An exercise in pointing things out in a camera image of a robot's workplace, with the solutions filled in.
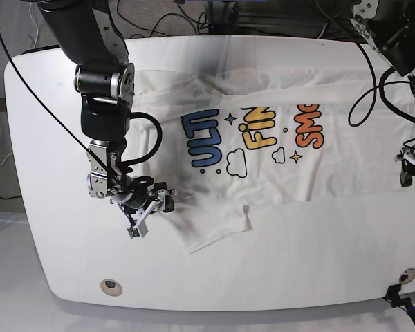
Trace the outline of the black robot arm image left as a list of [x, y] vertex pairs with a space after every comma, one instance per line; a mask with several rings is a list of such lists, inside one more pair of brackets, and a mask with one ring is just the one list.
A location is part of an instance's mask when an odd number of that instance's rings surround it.
[[[107, 1], [36, 1], [59, 47], [76, 65], [74, 87], [81, 95], [81, 128], [91, 139], [87, 182], [92, 197], [110, 198], [128, 220], [131, 237], [143, 237], [145, 219], [174, 209], [175, 190], [150, 176], [130, 177], [132, 166], [145, 163], [159, 150], [162, 127], [155, 117], [131, 110], [134, 65], [116, 28]], [[140, 158], [123, 161], [131, 120], [144, 119], [156, 128], [156, 142]]]

